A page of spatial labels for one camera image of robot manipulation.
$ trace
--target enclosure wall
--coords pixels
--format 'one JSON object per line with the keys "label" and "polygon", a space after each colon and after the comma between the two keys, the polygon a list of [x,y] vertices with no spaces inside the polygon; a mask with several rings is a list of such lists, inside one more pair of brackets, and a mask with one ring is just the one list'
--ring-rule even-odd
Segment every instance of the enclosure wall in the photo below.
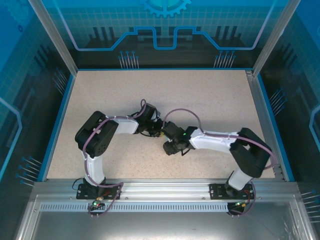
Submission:
{"label": "enclosure wall", "polygon": [[261,71],[275,124],[302,192],[320,191],[319,9],[317,0],[300,2]]}
{"label": "enclosure wall", "polygon": [[80,69],[251,68],[287,0],[44,0]]}
{"label": "enclosure wall", "polygon": [[28,1],[0,1],[0,16],[0,232],[12,240],[70,72]]}

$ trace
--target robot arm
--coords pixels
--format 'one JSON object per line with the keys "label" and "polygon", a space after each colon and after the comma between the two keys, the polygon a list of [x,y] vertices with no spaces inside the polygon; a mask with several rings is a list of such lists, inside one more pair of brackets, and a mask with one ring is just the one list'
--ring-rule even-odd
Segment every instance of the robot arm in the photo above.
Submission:
{"label": "robot arm", "polygon": [[[107,116],[103,113],[96,111],[86,121],[75,136],[75,141],[78,143],[80,150],[83,149],[96,127],[106,118]],[[248,128],[242,128],[240,132],[207,131],[204,134],[195,126],[189,126],[184,130],[177,127],[173,122],[165,122],[164,127],[163,123],[160,119],[160,113],[148,103],[143,114],[136,119],[115,118],[107,121],[86,147],[86,153],[89,155],[87,158],[88,173],[91,178],[98,184],[104,184],[102,154],[108,148],[114,134],[139,134],[147,131],[151,137],[159,137],[161,133],[164,133],[169,139],[163,144],[163,149],[167,155],[179,152],[184,155],[186,151],[195,149],[211,149],[231,154],[238,164],[238,169],[230,175],[225,184],[226,192],[230,196],[233,196],[234,192],[242,190],[252,178],[259,178],[270,157],[266,151],[256,145],[235,138],[237,136],[245,137],[270,149]],[[87,176],[85,176],[85,180],[91,186],[96,186]]]}
{"label": "robot arm", "polygon": [[231,154],[239,168],[232,172],[225,184],[226,192],[230,196],[233,196],[235,191],[242,190],[251,179],[259,178],[270,157],[260,147],[235,138],[237,136],[244,137],[271,150],[249,128],[242,128],[240,132],[230,133],[205,131],[206,134],[204,134],[197,127],[189,126],[184,130],[177,127],[173,122],[168,122],[162,131],[169,138],[169,141],[163,144],[163,149],[167,155],[183,153],[186,149],[211,149]]}
{"label": "robot arm", "polygon": [[[96,127],[106,118],[108,117],[102,112],[95,111],[80,128],[75,135],[75,141],[80,150],[83,149],[86,141]],[[162,123],[160,113],[154,106],[148,103],[146,104],[143,114],[136,119],[115,118],[107,121],[97,134],[93,136],[86,147],[86,153],[88,154],[86,159],[88,161],[88,173],[93,181],[98,184],[103,184],[105,181],[102,154],[107,150],[115,134],[139,134],[147,131],[152,137],[157,137],[160,135]],[[87,175],[85,175],[84,179],[86,183],[96,186],[90,181]]]}

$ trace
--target gear icon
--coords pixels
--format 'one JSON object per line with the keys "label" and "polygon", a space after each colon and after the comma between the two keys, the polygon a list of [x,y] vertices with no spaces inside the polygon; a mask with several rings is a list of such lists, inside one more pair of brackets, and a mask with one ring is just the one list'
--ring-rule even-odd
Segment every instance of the gear icon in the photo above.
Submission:
{"label": "gear icon", "polygon": [[187,9],[187,4],[191,4],[191,0],[140,0],[140,2],[144,5],[144,10],[164,18],[168,15],[173,17],[174,14],[180,14],[181,10]]}
{"label": "gear icon", "polygon": [[0,7],[6,7],[19,25],[22,25],[29,17],[28,0],[0,0]]}

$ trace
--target speckled work surface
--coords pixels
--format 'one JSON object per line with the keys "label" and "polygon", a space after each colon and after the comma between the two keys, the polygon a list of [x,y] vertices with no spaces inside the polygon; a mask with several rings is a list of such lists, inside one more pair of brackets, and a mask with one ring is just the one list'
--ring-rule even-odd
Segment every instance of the speckled work surface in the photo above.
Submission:
{"label": "speckled work surface", "polygon": [[[126,116],[140,110],[140,100],[156,106],[164,117],[175,108],[187,108],[200,117],[203,128],[237,132],[242,127],[263,137],[244,70],[79,71],[55,147],[48,179],[75,179],[85,174],[75,134],[94,111]],[[168,120],[178,126],[197,126],[187,112]],[[103,155],[103,171],[116,179],[227,178],[237,164],[229,154],[191,150],[167,156],[164,137],[115,135]],[[271,169],[262,177],[273,178]]]}

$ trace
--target perforated metal strip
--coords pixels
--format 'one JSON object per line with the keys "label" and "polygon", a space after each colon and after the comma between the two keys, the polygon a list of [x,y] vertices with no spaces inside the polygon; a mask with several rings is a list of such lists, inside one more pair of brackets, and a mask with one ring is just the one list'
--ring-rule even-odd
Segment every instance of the perforated metal strip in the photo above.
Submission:
{"label": "perforated metal strip", "polygon": [[[43,202],[41,212],[87,212],[87,202]],[[103,212],[106,207],[95,212]],[[117,202],[110,212],[149,212],[149,213],[177,213],[177,212],[228,212],[226,202]]]}

